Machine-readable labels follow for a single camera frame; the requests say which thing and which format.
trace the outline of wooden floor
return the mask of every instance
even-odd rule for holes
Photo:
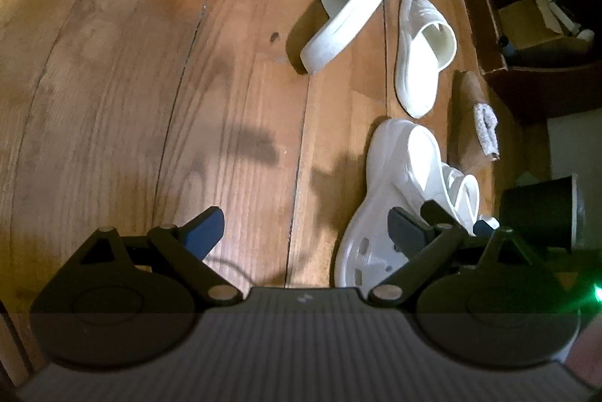
[[[445,155],[450,77],[477,63],[463,1],[431,1],[459,41],[421,120]],[[392,87],[398,3],[308,77],[299,51],[326,21],[319,0],[0,0],[0,298],[34,363],[18,313],[99,226],[143,234],[219,205],[226,234],[207,263],[237,287],[329,285],[371,133],[407,117]],[[526,161],[492,98],[502,160],[478,177],[483,212]]]

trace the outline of black bucket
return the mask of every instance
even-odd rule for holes
[[[513,228],[534,246],[570,252],[583,221],[576,174],[502,193],[500,224]]]

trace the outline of box flap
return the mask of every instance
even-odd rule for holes
[[[535,0],[537,8],[540,9],[541,16],[544,18],[544,24],[555,33],[563,35],[562,27],[556,16],[550,10],[550,2],[548,0]]]
[[[520,0],[498,13],[504,34],[519,51],[562,36],[545,26],[535,0]]]
[[[479,66],[483,73],[508,68],[498,45],[503,32],[497,10],[491,0],[464,0],[470,27],[473,33],[473,45],[477,51]]]

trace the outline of cardboard box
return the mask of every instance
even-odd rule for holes
[[[499,44],[505,34],[500,11],[522,0],[464,1],[481,74],[518,121],[545,122],[602,108],[602,0],[566,0],[577,19],[596,33],[593,48],[585,56],[573,56],[571,64],[555,64],[550,61],[555,54],[546,50],[546,60],[535,66],[508,62]],[[540,17],[540,28],[548,29],[537,5],[534,13],[533,3],[528,20]],[[554,30],[546,34],[552,40],[559,35]]]
[[[498,13],[503,33],[524,66],[562,66],[588,52],[585,40],[564,33],[548,0],[520,0]]]

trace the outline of gray ribbed surface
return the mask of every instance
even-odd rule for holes
[[[426,346],[404,315],[353,290],[252,291],[207,312],[187,342],[147,365],[79,373],[49,365],[19,392],[37,401],[584,401],[558,364],[475,370]]]

